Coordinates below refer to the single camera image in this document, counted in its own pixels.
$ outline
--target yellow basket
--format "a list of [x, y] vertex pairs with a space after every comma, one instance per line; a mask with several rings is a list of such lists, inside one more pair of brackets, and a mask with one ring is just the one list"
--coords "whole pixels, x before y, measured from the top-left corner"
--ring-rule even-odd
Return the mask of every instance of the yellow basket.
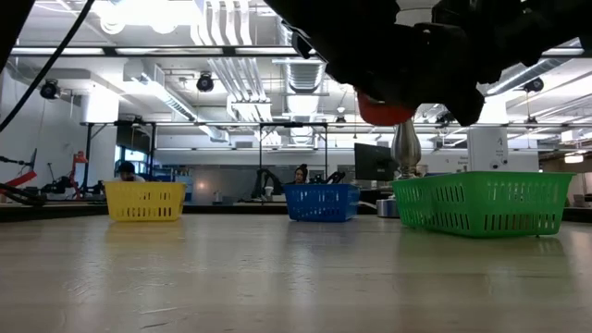
[[118, 221], [175, 221], [183, 211], [185, 184], [108, 181], [109, 216]]

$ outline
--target person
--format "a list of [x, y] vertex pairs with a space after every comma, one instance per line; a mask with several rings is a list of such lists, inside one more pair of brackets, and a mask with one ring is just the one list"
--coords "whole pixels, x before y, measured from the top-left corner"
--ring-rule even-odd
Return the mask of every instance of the person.
[[121, 164], [117, 168], [117, 172], [119, 173], [119, 178], [116, 179], [116, 181], [146, 181], [142, 177], [136, 175], [136, 166], [134, 166], [131, 162], [128, 161], [121, 162]]
[[294, 171], [294, 182], [293, 184], [306, 184], [308, 179], [308, 166], [306, 164], [300, 165]]

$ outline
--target computer monitor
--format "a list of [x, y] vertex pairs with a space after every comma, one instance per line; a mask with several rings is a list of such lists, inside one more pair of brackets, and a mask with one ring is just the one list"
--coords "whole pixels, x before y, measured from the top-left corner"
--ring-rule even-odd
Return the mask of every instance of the computer monitor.
[[390, 156], [390, 148], [355, 143], [355, 178], [358, 180], [391, 181], [397, 163]]

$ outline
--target table surface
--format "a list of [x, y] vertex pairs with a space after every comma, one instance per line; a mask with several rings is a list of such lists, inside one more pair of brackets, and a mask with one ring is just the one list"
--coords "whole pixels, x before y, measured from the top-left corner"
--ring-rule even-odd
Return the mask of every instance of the table surface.
[[592, 332], [592, 227], [471, 240], [362, 216], [0, 224], [0, 331]]

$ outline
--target basket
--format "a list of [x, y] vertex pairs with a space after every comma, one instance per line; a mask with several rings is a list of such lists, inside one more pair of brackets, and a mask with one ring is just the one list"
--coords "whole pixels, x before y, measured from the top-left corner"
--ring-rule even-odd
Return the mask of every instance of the basket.
[[358, 212], [360, 189], [350, 184], [285, 185], [290, 219], [345, 222]]
[[574, 174], [465, 172], [394, 181], [401, 222], [469, 237], [559, 232]]
[[183, 211], [185, 184], [109, 181], [109, 216], [118, 221], [175, 221]]

